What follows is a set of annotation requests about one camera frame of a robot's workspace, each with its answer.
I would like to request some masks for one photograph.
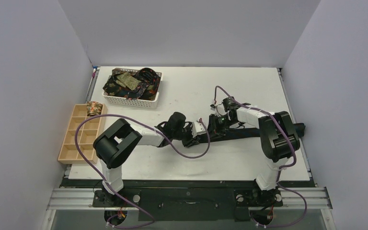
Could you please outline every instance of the fabric item in tray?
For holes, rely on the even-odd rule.
[[[135,77],[138,80],[148,83],[149,85],[154,85],[154,83],[156,83],[158,75],[154,70],[150,68],[143,68],[136,73]]]
[[[147,84],[145,82],[139,83],[138,87],[134,91],[130,91],[127,94],[127,98],[130,99],[130,100],[139,99],[143,95],[143,93],[146,91],[148,86],[149,86],[149,84]]]
[[[142,99],[142,100],[150,100],[154,101],[156,98],[156,93],[160,84],[160,77],[155,75],[156,79],[154,84],[149,84],[148,80],[139,81],[137,86],[134,89],[130,89],[126,82],[122,82],[119,80],[118,76],[122,74],[128,74],[132,77],[136,77],[136,72],[133,71],[124,71],[122,69],[115,68],[112,70],[112,75],[106,82],[103,87],[105,91],[105,95],[115,96],[115,97],[125,97],[130,100],[134,99]]]
[[[96,116],[102,113],[102,105],[99,102],[87,102],[87,116]]]
[[[116,78],[118,81],[120,81],[123,85],[125,85],[125,88],[130,89],[131,91],[134,91],[139,83],[141,83],[141,81],[137,80],[135,77],[131,76],[130,73],[125,72],[125,73],[121,73],[119,75],[116,75]]]

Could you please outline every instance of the wooden compartment tray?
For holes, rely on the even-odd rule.
[[[103,105],[102,113],[106,114],[108,109]],[[82,156],[77,152],[74,143],[76,129],[81,122],[89,118],[87,116],[87,104],[76,104],[72,111],[71,119],[64,137],[63,145],[61,146],[60,154],[57,160],[63,164],[85,163]],[[84,124],[78,132],[78,144],[82,153],[87,159],[96,163],[98,157],[92,146],[94,140],[103,132],[105,117],[96,118]]]

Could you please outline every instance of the white tabletop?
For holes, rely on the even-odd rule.
[[[102,87],[114,68],[101,67],[91,100],[106,104],[109,114],[129,116],[149,126],[167,121],[176,111],[183,113],[187,121],[201,117],[207,125],[208,116],[213,113],[209,105],[216,85],[223,87],[241,103],[257,105],[267,111],[289,111],[276,68],[152,67],[164,74],[159,88],[160,101],[155,110],[107,102],[102,96]],[[225,97],[218,91],[218,102]],[[107,117],[104,129],[116,119]],[[186,149],[180,141],[173,143],[181,152],[191,156],[202,153],[207,147],[207,144],[199,144]],[[281,180],[309,180],[301,150],[296,155],[297,164],[283,171]],[[183,158],[170,146],[137,146],[122,166],[122,179],[250,181],[264,167],[264,159],[259,138],[213,142],[209,152],[199,159]],[[99,161],[96,167],[101,170]],[[100,176],[89,165],[81,163],[72,165],[69,178],[100,179]]]

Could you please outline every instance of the plastic basket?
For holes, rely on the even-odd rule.
[[[137,72],[139,69],[123,69],[124,71],[134,71]],[[154,98],[154,101],[149,100],[142,100],[142,99],[136,99],[136,100],[128,100],[124,97],[115,97],[115,96],[109,96],[105,94],[105,91],[103,91],[102,95],[104,98],[110,103],[110,104],[118,104],[118,105],[126,105],[126,106],[132,106],[132,107],[139,107],[139,108],[147,108],[147,109],[155,109],[157,108],[157,103],[159,102],[160,97],[160,84],[163,81],[163,73],[156,72],[157,75],[160,77],[160,83],[159,88],[156,93],[156,97]]]

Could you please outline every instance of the white wall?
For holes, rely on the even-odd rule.
[[[57,0],[0,1],[0,230],[40,229],[91,74]]]
[[[282,67],[320,0],[59,0],[95,65]]]
[[[368,1],[322,0],[283,76],[338,229],[368,229]]]

